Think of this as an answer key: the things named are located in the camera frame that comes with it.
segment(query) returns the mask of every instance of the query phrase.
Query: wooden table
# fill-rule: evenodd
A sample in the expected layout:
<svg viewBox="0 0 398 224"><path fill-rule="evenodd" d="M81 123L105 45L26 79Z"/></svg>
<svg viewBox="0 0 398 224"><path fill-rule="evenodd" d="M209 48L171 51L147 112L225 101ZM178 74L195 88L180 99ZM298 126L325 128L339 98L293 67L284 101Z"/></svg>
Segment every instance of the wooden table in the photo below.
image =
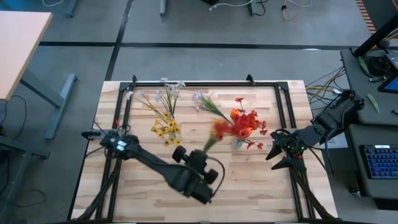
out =
<svg viewBox="0 0 398 224"><path fill-rule="evenodd" d="M0 11L0 100L10 100L19 82L55 107L45 137L53 139L67 103L74 74L69 75L60 94L26 70L44 32L50 24L49 12Z"/></svg>
<svg viewBox="0 0 398 224"><path fill-rule="evenodd" d="M294 107L298 128L309 125L312 118L303 81L289 81L290 95ZM119 82L105 82L99 100L96 122L103 129L112 125ZM159 87L135 88L133 97L139 97L139 90L154 100ZM267 87L206 87L184 88L182 101L177 103L176 119L182 127L183 146L188 150L201 149L210 129L211 119L215 116L204 111L197 111L192 101L195 90L213 93L212 99L220 106L222 112L229 114L231 108L237 107L236 97L244 97L243 106L246 110L256 109L259 119L267 121L269 133L280 128L278 109L273 88ZM153 111L142 103L133 100L129 124L131 133L140 139L144 149L161 157L165 161L174 162L171 155L175 146L164 147L163 142L150 131L156 116ZM131 159L123 161L119 180L118 196L114 211L115 222L274 222L296 221L297 216L289 179L289 170L271 170L278 158L265 161L272 147L269 135L252 135L253 140L262 141L264 149L255 147L232 150L230 139L216 145L210 150L213 157L218 158L226 166L226 179L213 203L202 205L192 198L185 198L176 193L164 182L163 178L153 170ZM90 142L88 151L98 148L98 141ZM310 187L321 204L336 216L335 203L326 172L311 152L304 154L308 168ZM72 218L81 215L94 199L101 185L104 166L104 152L92 153L85 159L78 192L73 208ZM208 165L220 170L216 164ZM305 200L301 192L304 213L307 214Z"/></svg>

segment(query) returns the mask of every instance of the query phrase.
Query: vase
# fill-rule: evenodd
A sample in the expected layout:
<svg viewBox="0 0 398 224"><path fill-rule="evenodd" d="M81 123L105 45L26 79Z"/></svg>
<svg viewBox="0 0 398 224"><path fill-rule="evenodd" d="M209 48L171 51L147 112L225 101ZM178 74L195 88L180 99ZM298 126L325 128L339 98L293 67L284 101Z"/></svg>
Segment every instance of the vase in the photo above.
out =
<svg viewBox="0 0 398 224"><path fill-rule="evenodd" d="M243 143L244 142L242 140L240 140L239 138L233 137L231 140L231 149L232 150L240 149L242 147Z"/></svg>

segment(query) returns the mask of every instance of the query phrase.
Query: keyboard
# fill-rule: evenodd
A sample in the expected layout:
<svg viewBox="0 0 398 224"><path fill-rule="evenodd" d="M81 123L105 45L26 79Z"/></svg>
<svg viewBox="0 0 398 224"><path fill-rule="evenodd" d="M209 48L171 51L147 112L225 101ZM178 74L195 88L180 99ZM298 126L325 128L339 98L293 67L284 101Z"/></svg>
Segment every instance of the keyboard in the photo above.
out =
<svg viewBox="0 0 398 224"><path fill-rule="evenodd" d="M362 145L370 179L398 179L398 146Z"/></svg>

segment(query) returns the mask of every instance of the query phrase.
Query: concrete floor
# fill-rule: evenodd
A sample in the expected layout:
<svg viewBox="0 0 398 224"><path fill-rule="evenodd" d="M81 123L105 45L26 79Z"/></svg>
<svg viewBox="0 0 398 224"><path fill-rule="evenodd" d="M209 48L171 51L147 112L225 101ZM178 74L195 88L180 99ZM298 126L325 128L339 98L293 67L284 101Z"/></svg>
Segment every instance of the concrete floor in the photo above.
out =
<svg viewBox="0 0 398 224"><path fill-rule="evenodd" d="M43 7L41 1L6 2L14 10L52 11L54 19L44 40L57 42L114 42L127 4L127 0L81 0L76 16L67 19L64 10L68 0L50 8ZM167 15L159 17L159 3L133 2L123 42L351 46L360 45L369 37L355 0L313 0L312 7L289 23L282 22L279 0L265 3L264 17L250 17L246 8L218 7L209 12L208 5L199 0L169 0ZM291 13L297 10L295 6L290 9ZM44 139L51 106L24 86L17 87L15 94L23 96L28 104L27 124L19 140L46 147L52 153L47 161L32 160L18 199L20 203L35 202L37 195L26 192L40 189L47 196L46 202L15 208L12 218L26 218L31 223L61 222L67 218L87 145L80 133L92 125L112 51L111 47L37 49L29 70L54 90L61 88L69 73L75 73L78 81L53 141ZM258 80L300 79L309 83L340 66L340 53L332 50L123 47L111 79L130 80L134 74L140 80L239 80L250 73ZM348 87L345 77L338 84ZM23 118L22 103L12 100L8 110L4 127L15 133ZM338 158L341 152L331 153ZM330 180L339 217L357 222L398 222L398 212L377 210L370 199L348 193L347 187L354 184L349 171L341 170Z"/></svg>

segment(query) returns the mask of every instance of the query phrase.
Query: flower bouquet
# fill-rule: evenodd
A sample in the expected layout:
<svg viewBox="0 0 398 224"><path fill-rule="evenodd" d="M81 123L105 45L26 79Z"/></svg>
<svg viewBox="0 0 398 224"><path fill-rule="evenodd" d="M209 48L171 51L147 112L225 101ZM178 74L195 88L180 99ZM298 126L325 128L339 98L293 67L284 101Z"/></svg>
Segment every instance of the flower bouquet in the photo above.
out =
<svg viewBox="0 0 398 224"><path fill-rule="evenodd" d="M211 126L210 137L203 148L205 153L216 143L222 141L224 136L233 136L237 141L246 143L246 149L249 149L253 145L257 146L258 149L262 149L263 143L251 141L248 137L258 129L260 129L260 134L265 135L267 133L265 129L267 123L257 119L257 112L255 110L246 113L246 110L242 106L243 98L235 99L240 104L240 109L233 108L229 114L229 118L218 109L209 96L204 96L203 92L196 92L193 98L200 101L200 106L197 109L208 111L221 118L216 119Z"/></svg>
<svg viewBox="0 0 398 224"><path fill-rule="evenodd" d="M183 81L179 81L177 84L169 84L167 83L167 78L161 78L160 80L164 83L165 91L156 91L155 101L157 103L161 102L165 111L160 112L149 101L148 96L143 91L140 91L141 99L137 100L154 111L158 116L150 130L156 133L159 139L165 139L164 146L171 144L181 145L182 140L179 137L181 135L181 127L177 124L174 114L177 99L181 100L180 89L185 84Z"/></svg>

